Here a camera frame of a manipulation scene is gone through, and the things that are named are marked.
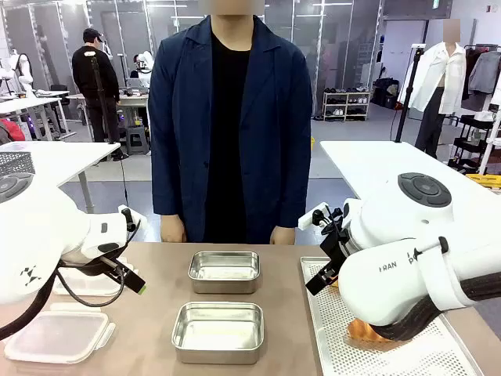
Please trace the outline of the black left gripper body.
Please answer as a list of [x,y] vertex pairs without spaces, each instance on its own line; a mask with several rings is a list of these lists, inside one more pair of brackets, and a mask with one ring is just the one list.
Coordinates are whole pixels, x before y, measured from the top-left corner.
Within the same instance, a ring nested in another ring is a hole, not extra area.
[[132,271],[115,258],[99,257],[99,271],[111,280],[129,280]]

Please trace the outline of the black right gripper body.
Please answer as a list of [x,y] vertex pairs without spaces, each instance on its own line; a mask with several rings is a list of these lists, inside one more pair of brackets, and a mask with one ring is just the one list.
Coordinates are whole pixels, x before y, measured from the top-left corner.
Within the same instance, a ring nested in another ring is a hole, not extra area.
[[320,244],[320,248],[330,259],[323,267],[323,271],[339,271],[349,256],[348,231],[342,229],[340,225],[329,224],[321,231],[321,234],[326,237]]

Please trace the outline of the person's left hand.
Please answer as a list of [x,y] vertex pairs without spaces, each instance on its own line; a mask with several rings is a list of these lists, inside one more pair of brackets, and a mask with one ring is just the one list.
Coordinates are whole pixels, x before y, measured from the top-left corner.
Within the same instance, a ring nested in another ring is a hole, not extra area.
[[270,244],[295,245],[295,237],[295,228],[275,226],[270,236]]

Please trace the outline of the person's right hand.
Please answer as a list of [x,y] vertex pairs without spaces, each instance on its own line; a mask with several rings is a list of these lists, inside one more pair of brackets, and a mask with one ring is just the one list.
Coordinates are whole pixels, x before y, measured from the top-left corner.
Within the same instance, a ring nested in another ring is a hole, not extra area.
[[160,217],[160,238],[166,243],[185,243],[186,231],[183,221],[178,215],[162,215]]

